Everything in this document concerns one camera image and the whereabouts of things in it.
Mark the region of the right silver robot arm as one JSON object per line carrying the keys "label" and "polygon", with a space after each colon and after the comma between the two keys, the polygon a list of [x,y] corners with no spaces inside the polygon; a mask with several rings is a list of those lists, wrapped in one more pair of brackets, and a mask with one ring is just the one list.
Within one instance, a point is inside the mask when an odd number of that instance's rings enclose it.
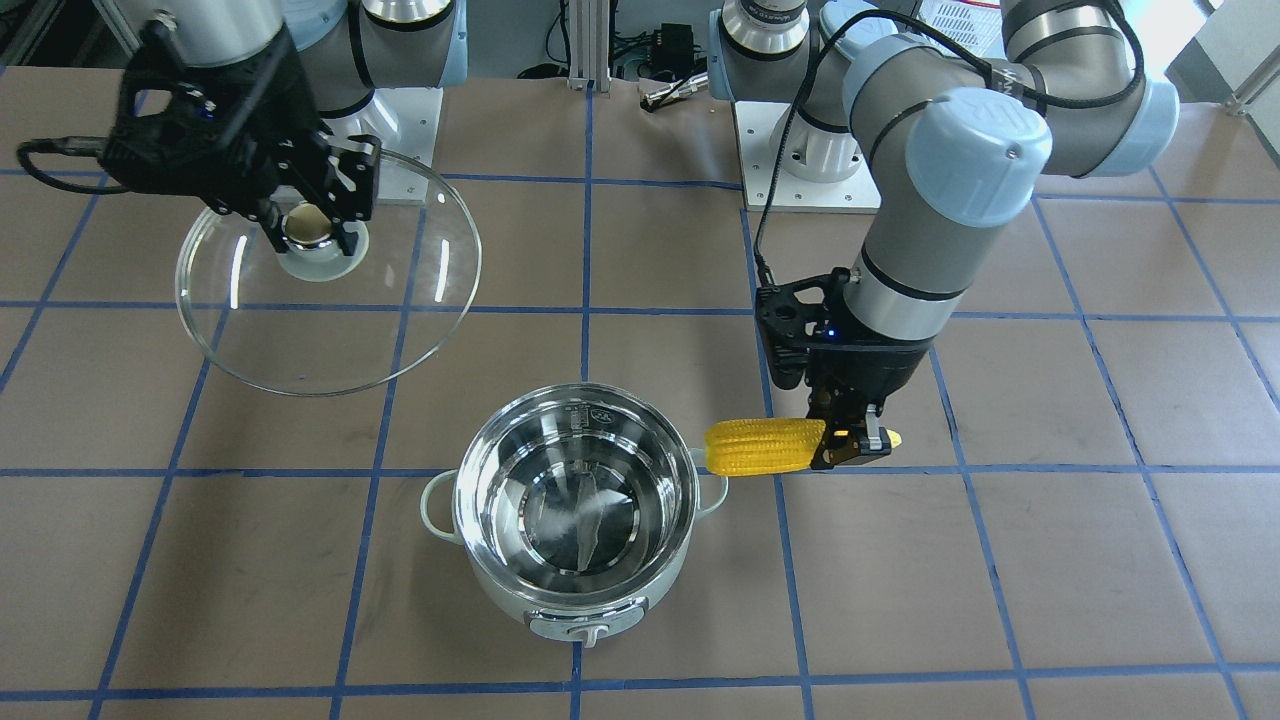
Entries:
{"label": "right silver robot arm", "polygon": [[280,258],[353,261],[396,90],[465,79],[462,1],[151,1],[102,154],[134,192],[257,224]]}

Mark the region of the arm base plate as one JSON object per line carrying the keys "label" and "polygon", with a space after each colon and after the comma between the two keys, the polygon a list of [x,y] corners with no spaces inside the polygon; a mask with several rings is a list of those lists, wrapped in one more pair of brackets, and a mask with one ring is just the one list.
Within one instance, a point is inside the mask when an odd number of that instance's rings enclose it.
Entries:
{"label": "arm base plate", "polygon": [[340,137],[381,140],[380,204],[422,202],[433,190],[417,165],[434,165],[443,99],[440,88],[376,88],[364,108],[326,120]]}
{"label": "arm base plate", "polygon": [[881,195],[851,135],[817,129],[796,115],[773,176],[787,111],[783,102],[733,104],[746,209],[763,211],[776,183],[776,211],[876,214]]}

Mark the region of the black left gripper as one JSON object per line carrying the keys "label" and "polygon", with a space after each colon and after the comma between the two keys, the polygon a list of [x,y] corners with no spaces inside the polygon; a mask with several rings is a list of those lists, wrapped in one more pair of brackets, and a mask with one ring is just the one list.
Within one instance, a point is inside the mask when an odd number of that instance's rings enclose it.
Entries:
{"label": "black left gripper", "polygon": [[822,336],[800,343],[806,351],[808,418],[824,423],[812,470],[893,452],[893,433],[881,425],[879,406],[911,379],[933,342],[882,336],[845,342]]}

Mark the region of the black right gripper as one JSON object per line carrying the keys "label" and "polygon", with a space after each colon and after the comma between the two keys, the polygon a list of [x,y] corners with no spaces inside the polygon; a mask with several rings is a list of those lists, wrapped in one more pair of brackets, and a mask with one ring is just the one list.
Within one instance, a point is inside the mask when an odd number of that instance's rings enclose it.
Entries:
{"label": "black right gripper", "polygon": [[282,187],[332,225],[342,254],[367,249],[367,223],[378,195],[381,143],[370,135],[333,135],[317,109],[302,58],[287,26],[278,26],[256,53],[215,70],[223,123],[220,142],[229,186],[219,190],[227,205],[265,232],[273,250],[285,255],[284,222],[296,199],[273,197]]}

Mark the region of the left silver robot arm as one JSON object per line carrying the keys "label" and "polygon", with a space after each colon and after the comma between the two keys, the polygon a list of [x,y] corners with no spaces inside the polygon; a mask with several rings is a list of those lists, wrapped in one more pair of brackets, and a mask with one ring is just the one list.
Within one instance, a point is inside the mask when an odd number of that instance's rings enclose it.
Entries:
{"label": "left silver robot arm", "polygon": [[755,240],[755,319],[772,383],[809,388],[803,419],[732,420],[707,469],[753,477],[869,462],[900,443],[881,416],[1042,176],[1123,177],[1167,147],[1175,86],[1146,67],[1116,1],[1002,1],[1004,55],[982,58],[864,1],[727,1],[710,15],[712,94],[787,102],[782,173],[869,172],[879,209],[851,266],[780,283]]}

